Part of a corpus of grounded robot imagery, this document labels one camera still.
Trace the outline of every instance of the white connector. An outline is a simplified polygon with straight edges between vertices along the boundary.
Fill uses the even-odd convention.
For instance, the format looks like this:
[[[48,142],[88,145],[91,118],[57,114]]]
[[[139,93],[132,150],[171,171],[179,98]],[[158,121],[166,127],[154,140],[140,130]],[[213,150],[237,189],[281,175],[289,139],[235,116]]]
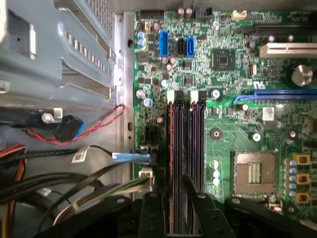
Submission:
[[[141,170],[139,171],[139,177],[142,177],[142,176],[148,176],[150,178],[150,191],[153,191],[155,177],[153,175],[152,166],[142,167]]]

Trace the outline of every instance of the white sticker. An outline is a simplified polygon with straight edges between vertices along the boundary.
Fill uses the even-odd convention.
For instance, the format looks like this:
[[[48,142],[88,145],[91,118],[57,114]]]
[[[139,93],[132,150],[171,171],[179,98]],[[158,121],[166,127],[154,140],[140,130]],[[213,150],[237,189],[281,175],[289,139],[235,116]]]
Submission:
[[[49,188],[42,188],[40,190],[37,191],[37,193],[39,193],[40,195],[43,195],[44,197],[47,197],[50,193],[51,193],[52,190],[50,190]]]
[[[263,108],[262,112],[263,121],[273,121],[274,120],[274,108]]]
[[[90,145],[79,149],[79,151],[77,151],[77,153],[74,155],[71,163],[73,164],[73,163],[84,162],[86,158],[87,150],[89,149],[89,147]]]

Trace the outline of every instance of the red wire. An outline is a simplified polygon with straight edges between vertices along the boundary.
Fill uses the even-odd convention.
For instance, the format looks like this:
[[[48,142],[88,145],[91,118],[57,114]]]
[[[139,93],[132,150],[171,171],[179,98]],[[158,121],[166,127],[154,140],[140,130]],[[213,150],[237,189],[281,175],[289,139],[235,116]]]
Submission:
[[[104,121],[110,116],[112,115],[114,112],[116,112],[119,108],[122,108],[121,112],[116,115],[113,119],[109,120],[108,122],[106,122],[105,124]],[[87,132],[73,138],[71,141],[67,141],[67,142],[59,142],[57,141],[56,139],[46,139],[44,138],[42,135],[40,135],[34,128],[28,128],[26,130],[23,130],[28,136],[30,136],[31,138],[33,139],[36,139],[36,140],[41,140],[41,141],[44,141],[44,142],[48,142],[48,143],[51,143],[51,144],[54,144],[54,145],[68,145],[76,140],[79,140],[79,139],[82,139],[84,138],[85,136],[91,134],[92,132],[96,131],[96,130],[99,130],[99,129],[102,129],[104,128],[105,126],[113,123],[114,121],[116,121],[125,111],[125,106],[123,104],[120,104],[118,106],[116,106],[114,109],[112,109],[111,111],[107,112],[105,114],[105,116],[96,123],[96,125],[94,127],[92,127],[91,129],[89,129]]]

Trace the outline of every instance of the sata port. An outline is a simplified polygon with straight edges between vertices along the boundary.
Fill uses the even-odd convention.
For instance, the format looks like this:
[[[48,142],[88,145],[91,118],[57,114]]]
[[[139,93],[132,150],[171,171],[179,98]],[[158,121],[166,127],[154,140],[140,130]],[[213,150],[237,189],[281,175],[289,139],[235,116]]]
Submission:
[[[185,40],[183,38],[178,39],[176,46],[177,46],[177,54],[179,56],[183,56],[185,53]]]

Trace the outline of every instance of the chip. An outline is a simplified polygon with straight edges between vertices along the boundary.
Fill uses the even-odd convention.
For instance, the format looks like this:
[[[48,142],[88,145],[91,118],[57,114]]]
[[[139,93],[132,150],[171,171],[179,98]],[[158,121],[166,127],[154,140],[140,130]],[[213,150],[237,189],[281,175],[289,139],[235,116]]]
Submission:
[[[138,78],[138,83],[144,83],[144,78]]]
[[[155,40],[154,34],[148,35],[148,41],[154,41],[154,40]]]
[[[151,79],[150,79],[150,78],[145,78],[145,79],[144,79],[144,83],[150,84],[150,83],[151,83]]]
[[[149,51],[153,51],[154,50],[154,44],[148,44],[149,47]]]
[[[268,194],[275,191],[276,154],[236,152],[234,157],[235,195]]]
[[[138,62],[139,63],[148,63],[149,62],[149,52],[141,51],[138,53]]]
[[[216,49],[211,53],[211,67],[214,71],[234,71],[236,54],[234,50]]]
[[[153,85],[158,85],[159,84],[159,80],[157,78],[153,78],[152,79],[152,84]]]

